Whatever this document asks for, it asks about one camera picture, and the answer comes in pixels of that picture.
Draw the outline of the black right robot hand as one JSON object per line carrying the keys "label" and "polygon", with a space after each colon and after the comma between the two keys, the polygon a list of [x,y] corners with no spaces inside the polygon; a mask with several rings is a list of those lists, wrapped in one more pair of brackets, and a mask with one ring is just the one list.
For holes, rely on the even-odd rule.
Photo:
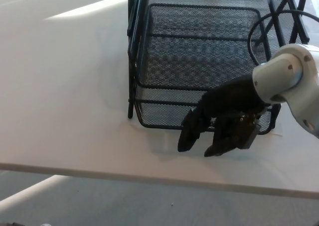
{"label": "black right robot hand", "polygon": [[238,149],[250,148],[259,134],[259,118],[266,103],[257,94],[252,76],[246,75],[206,92],[197,107],[185,116],[177,149],[191,150],[201,133],[214,122],[212,144],[204,157],[220,156]]}

